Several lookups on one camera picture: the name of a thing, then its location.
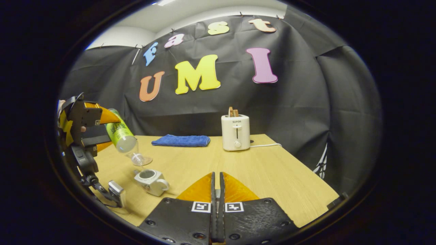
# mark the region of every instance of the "letter m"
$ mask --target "letter m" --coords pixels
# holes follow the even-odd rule
[[[176,94],[184,94],[188,92],[185,80],[188,82],[192,91],[197,89],[198,82],[201,77],[200,89],[214,89],[219,88],[221,83],[217,80],[215,72],[215,61],[217,55],[211,54],[201,58],[198,63],[197,69],[194,69],[189,61],[183,61],[176,65],[178,70],[177,89]]]

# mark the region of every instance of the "green bottle label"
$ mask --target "green bottle label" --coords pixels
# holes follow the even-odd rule
[[[124,121],[119,116],[119,113],[115,109],[109,109],[113,114],[115,114],[119,119],[120,122],[111,122],[106,124],[106,131],[109,134],[109,138],[112,140],[112,143],[116,147],[116,144],[118,143],[119,139],[126,137],[126,136],[133,136],[130,129],[127,127],[127,125],[124,123]]]

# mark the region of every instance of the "mug handle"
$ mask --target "mug handle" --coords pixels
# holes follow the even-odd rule
[[[162,188],[163,191],[167,191],[170,189],[170,184],[168,183],[168,181],[164,179],[158,179],[156,182],[162,183],[166,186],[166,188]]]

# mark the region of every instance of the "hand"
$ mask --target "hand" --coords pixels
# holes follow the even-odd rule
[[[60,112],[60,110],[61,110],[61,108],[62,108],[62,105],[65,103],[65,100],[59,100],[59,102],[58,102],[58,114],[59,114],[59,112]],[[85,132],[86,131],[86,128],[84,127],[84,126],[82,126],[81,128],[80,128],[80,132]]]

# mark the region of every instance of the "table surface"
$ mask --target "table surface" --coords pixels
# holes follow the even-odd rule
[[[253,191],[259,198],[271,197],[294,221],[302,227],[327,211],[327,205],[338,194],[319,176],[281,146],[249,148],[228,152],[222,148],[222,137],[210,137],[207,147],[152,146],[160,136],[136,136],[140,153],[152,157],[144,166],[163,173],[170,189],[160,197],[148,194],[134,180],[134,170],[143,167],[132,164],[129,158],[109,146],[98,153],[95,160],[100,183],[114,180],[126,190],[126,208],[111,208],[129,223],[139,226],[164,197],[176,198],[204,175],[215,172],[215,188],[219,187],[219,173],[226,172]],[[251,135],[253,145],[275,143],[265,134]],[[112,204],[91,188],[103,203]]]

